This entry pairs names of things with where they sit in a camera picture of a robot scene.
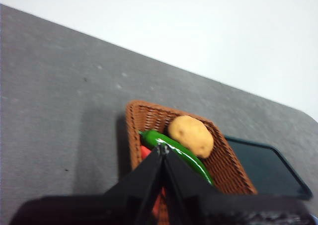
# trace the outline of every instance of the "gray table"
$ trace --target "gray table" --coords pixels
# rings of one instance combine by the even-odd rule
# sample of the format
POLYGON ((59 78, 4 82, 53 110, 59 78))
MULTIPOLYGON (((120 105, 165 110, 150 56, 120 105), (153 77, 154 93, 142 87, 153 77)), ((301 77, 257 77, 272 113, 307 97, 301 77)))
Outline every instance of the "gray table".
POLYGON ((275 146, 318 214, 318 123, 305 113, 3 5, 1 34, 2 225, 28 199, 102 193, 126 174, 135 98, 275 146))

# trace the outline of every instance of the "red pepper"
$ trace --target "red pepper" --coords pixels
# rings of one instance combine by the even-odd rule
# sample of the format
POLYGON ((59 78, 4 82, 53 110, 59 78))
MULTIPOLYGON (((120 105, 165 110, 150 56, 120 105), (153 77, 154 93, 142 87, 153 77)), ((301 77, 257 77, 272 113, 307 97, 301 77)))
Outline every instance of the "red pepper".
POLYGON ((145 159, 151 153, 151 150, 149 150, 145 146, 140 146, 140 150, 141 150, 141 159, 145 159))

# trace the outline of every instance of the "wicker basket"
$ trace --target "wicker basket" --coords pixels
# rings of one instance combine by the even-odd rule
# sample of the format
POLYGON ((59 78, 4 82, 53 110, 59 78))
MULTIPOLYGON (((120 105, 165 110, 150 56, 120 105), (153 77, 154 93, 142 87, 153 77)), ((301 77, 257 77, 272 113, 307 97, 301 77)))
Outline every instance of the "wicker basket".
MULTIPOLYGON (((211 174, 215 186, 227 194, 256 194, 257 191, 219 128, 203 117, 145 101, 133 100, 127 104, 126 121, 132 169, 142 161, 138 130, 154 129, 163 132, 177 116, 189 115, 203 122, 214 138, 214 149, 203 163, 211 174)), ((167 225, 168 213, 164 200, 159 207, 160 225, 167 225)))

